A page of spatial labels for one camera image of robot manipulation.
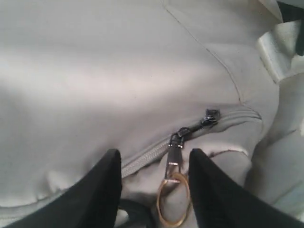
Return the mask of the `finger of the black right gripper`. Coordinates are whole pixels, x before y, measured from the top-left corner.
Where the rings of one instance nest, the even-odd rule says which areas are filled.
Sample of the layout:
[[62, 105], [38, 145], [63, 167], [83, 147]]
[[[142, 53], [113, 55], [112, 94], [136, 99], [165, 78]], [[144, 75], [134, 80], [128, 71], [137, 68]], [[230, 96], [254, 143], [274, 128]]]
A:
[[278, 0], [283, 22], [300, 21], [299, 34], [296, 39], [295, 51], [304, 55], [304, 0]]

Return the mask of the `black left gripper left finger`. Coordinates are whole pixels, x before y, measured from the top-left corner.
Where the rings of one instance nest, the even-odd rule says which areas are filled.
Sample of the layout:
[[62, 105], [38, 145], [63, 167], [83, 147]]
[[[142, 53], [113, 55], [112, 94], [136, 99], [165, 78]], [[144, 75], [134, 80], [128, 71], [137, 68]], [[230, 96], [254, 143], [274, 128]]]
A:
[[121, 155], [109, 149], [75, 185], [32, 205], [1, 208], [2, 228], [113, 228], [122, 191]]

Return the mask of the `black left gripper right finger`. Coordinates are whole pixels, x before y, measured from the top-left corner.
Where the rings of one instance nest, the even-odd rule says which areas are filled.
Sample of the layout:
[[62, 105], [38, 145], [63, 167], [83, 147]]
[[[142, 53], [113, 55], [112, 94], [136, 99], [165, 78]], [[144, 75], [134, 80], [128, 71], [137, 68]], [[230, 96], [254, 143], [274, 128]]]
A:
[[190, 152], [189, 187], [200, 228], [302, 228], [236, 184], [201, 149]]

